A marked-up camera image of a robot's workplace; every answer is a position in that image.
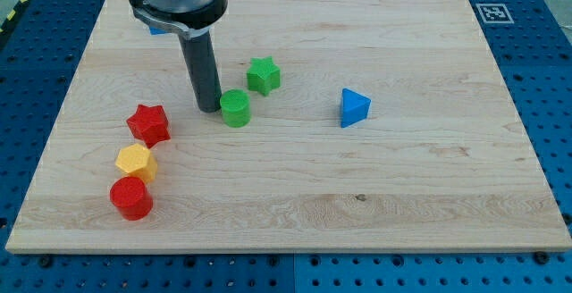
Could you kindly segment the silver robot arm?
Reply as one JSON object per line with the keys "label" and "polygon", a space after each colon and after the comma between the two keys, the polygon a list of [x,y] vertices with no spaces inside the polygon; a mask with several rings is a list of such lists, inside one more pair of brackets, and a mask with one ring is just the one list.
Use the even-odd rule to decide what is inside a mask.
{"label": "silver robot arm", "polygon": [[210,27],[228,0],[129,0],[133,15],[151,28],[178,36],[198,108],[218,111],[222,95]]}

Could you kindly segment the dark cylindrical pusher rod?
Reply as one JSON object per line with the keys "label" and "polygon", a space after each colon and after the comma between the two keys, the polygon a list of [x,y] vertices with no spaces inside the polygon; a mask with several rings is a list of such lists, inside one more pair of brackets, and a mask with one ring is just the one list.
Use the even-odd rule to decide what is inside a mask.
{"label": "dark cylindrical pusher rod", "polygon": [[210,33],[179,40],[199,110],[218,111],[222,92]]}

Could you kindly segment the blue block behind arm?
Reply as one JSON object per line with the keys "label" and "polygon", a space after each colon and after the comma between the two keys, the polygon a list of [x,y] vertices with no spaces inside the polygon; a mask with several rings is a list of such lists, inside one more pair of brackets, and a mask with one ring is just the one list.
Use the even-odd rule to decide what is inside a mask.
{"label": "blue block behind arm", "polygon": [[168,34],[167,31],[162,30],[162,29],[158,29],[158,28],[153,28],[153,27],[149,27],[149,32],[151,35],[163,35],[163,34]]}

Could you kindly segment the black flange clamp ring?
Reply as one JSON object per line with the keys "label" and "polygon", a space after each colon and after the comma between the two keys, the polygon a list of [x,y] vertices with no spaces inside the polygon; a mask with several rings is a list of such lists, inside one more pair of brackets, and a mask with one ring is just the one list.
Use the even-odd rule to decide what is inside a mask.
{"label": "black flange clamp ring", "polygon": [[197,10],[185,13],[161,11],[148,0],[129,0],[129,4],[135,18],[150,28],[189,39],[202,35],[195,32],[206,29],[221,19],[227,10],[228,0],[212,0]]}

